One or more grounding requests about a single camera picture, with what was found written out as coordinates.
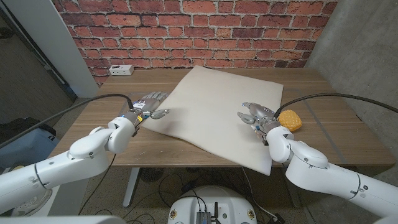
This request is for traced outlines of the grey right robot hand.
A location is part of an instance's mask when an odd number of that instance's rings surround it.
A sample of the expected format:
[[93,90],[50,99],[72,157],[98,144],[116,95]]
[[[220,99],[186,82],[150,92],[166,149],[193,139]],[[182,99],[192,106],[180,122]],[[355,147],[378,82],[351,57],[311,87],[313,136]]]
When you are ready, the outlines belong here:
[[237,116],[262,138],[265,139],[269,131],[281,126],[271,109],[257,103],[244,102],[242,105],[249,109],[249,114],[237,112]]

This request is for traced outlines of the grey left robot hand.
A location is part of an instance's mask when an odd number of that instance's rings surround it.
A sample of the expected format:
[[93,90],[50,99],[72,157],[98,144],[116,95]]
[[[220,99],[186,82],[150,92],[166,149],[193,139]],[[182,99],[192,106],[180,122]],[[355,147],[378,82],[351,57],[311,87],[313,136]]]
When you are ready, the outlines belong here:
[[133,103],[133,109],[123,114],[135,127],[138,127],[147,118],[160,119],[167,115],[169,109],[158,110],[168,94],[162,91],[155,91],[143,96]]

